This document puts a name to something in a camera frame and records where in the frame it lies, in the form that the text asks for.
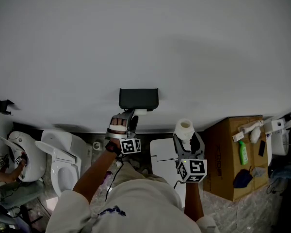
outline toilet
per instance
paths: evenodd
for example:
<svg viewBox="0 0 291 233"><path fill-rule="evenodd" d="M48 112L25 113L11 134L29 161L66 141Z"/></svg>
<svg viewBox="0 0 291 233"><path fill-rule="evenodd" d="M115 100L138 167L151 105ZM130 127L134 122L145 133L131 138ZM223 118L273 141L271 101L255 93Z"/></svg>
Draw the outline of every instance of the toilet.
<svg viewBox="0 0 291 233"><path fill-rule="evenodd" d="M47 155L35 145L35 140L30 135L20 131L13 131L8 139L1 136L0 139L11 148L14 159L21 156L22 152L26 153L27 164L18 177L22 182L37 181L44 175Z"/></svg>
<svg viewBox="0 0 291 233"><path fill-rule="evenodd" d="M89 168L92 147L69 132L44 130L35 145L52 156L51 180L56 194L72 190Z"/></svg>

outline wall-mounted holder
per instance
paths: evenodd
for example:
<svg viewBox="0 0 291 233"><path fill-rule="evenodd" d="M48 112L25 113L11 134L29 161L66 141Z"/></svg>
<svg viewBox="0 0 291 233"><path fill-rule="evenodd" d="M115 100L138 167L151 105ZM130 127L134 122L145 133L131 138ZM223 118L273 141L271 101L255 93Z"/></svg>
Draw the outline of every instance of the wall-mounted holder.
<svg viewBox="0 0 291 233"><path fill-rule="evenodd" d="M9 105L14 105L14 103L9 100L0 101L0 113L10 115L11 112L7 111Z"/></svg>

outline floor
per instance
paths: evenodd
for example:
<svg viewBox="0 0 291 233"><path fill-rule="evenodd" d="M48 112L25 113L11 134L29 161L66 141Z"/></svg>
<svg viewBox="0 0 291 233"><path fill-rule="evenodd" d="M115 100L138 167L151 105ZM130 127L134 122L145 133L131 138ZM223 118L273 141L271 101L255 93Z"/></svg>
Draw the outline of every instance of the floor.
<svg viewBox="0 0 291 233"><path fill-rule="evenodd" d="M99 134L78 134L87 143L92 144L94 141L100 141L103 146L107 143L103 135ZM134 159L142 160L143 166L147 166L151 171L150 159L150 142L154 139L170 138L169 134L146 134L139 135L141 139L142 153L134 154ZM92 163L99 157L100 151L93 151ZM45 193L38 199L35 199L26 204L27 208L32 208L29 211L31 221L43 216L43 218L35 222L32 226L39 231L46 229L49 217L55 208L58 197L52 187L50 180L51 157L48 155L47 170L43 176L46 186ZM109 171L116 173L117 168L115 163L110 167ZM106 192L112 183L113 175L108 176L104 184L100 186L91 202L91 211L97 214L105 201ZM249 196L242 198L239 201L231 202L222 199L216 195L204 192L202 183L200 183L201 200L204 213L214 218L216 224L222 233L267 233L271 232L272 225L275 225L278 216L282 198L280 193L271 193L267 195L267 187L263 187L255 191ZM276 187L277 190L282 190L285 183L282 182Z"/></svg>

